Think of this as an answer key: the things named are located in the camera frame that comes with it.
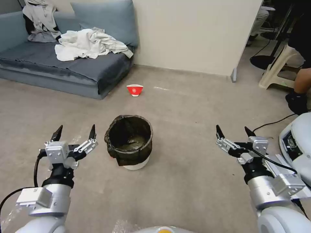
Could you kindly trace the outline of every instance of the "floor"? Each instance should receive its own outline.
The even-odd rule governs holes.
[[[62,139],[72,143],[86,140],[96,124],[99,146],[75,171],[66,221],[70,232],[110,233],[117,223],[173,225],[197,233],[257,232],[243,170],[215,145],[215,126],[233,141],[246,141],[244,126],[253,129],[291,114],[284,100],[287,90],[258,87],[263,71],[248,59],[259,48],[246,49],[237,83],[217,75],[135,66],[101,101],[0,79],[1,199],[32,185],[37,151],[61,124]],[[137,98],[126,89],[134,83],[144,85]],[[118,167],[107,153],[104,135],[120,114],[141,115],[153,126],[153,151],[141,170]],[[278,152],[278,134],[293,119],[258,130],[273,138],[270,151]],[[39,183],[49,176],[47,168],[43,159]],[[3,208],[4,232],[30,219],[14,206],[17,196]],[[311,215],[310,202],[303,204]]]

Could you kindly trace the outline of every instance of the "sofa cushion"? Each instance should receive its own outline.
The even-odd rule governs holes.
[[[101,28],[116,40],[138,46],[134,5],[132,0],[103,3],[71,3],[82,28]]]
[[[27,41],[27,38],[21,11],[0,15],[0,52]]]
[[[66,33],[68,30],[70,31],[81,30],[81,26],[78,20],[75,18],[74,13],[55,11],[54,19],[62,34]]]
[[[109,53],[96,59],[59,61],[56,58],[56,43],[24,42],[0,53],[0,65],[26,68],[56,75],[75,76],[75,82],[86,83],[85,79],[97,82],[99,93],[111,83],[119,80],[132,67],[132,58],[123,53]]]

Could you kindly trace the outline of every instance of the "person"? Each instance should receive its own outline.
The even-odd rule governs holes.
[[[311,88],[310,25],[311,15],[306,12],[295,23],[288,41],[288,46],[296,49],[305,60],[297,73],[294,90],[285,97],[289,109],[298,115],[308,111],[306,93]]]
[[[259,9],[258,14],[256,16],[252,31],[249,35],[249,38],[247,40],[246,46],[249,47],[255,40],[255,38],[258,36],[258,31],[263,25],[263,23],[266,21],[266,19],[269,16],[269,12],[262,7]]]

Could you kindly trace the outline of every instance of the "blue cushion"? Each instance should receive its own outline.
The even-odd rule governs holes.
[[[138,46],[132,0],[103,3],[71,3],[82,28],[105,29],[108,35],[133,47]]]
[[[21,11],[0,15],[0,52],[22,44],[27,38],[28,33]]]
[[[79,31],[81,30],[81,26],[78,20],[75,18],[74,13],[66,13],[62,11],[54,12],[55,22],[62,34],[66,33],[68,30],[70,31]]]

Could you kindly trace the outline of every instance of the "red paper cup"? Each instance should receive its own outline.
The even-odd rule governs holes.
[[[138,84],[127,85],[126,87],[129,90],[130,94],[134,97],[139,96],[143,90],[143,86]]]

